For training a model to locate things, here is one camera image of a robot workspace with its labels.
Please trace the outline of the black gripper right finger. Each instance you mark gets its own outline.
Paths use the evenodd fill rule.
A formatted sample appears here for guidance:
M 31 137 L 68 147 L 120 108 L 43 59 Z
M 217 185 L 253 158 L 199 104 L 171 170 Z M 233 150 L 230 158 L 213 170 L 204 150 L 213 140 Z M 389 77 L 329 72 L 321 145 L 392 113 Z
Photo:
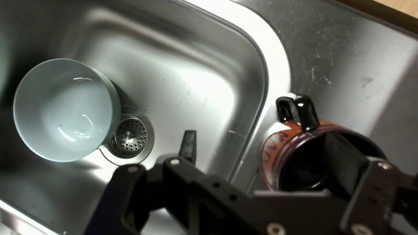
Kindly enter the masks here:
M 355 192 L 362 172 L 367 168 L 366 141 L 355 134 L 328 133 L 324 140 L 323 162 L 327 170 L 325 188 L 342 200 Z

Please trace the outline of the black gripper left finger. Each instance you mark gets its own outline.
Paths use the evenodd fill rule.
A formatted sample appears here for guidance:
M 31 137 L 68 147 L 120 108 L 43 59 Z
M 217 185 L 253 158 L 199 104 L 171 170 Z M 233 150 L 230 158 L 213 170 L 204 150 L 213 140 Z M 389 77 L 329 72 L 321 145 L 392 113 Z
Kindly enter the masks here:
M 185 130 L 182 138 L 179 156 L 196 163 L 197 156 L 197 132 L 196 130 Z

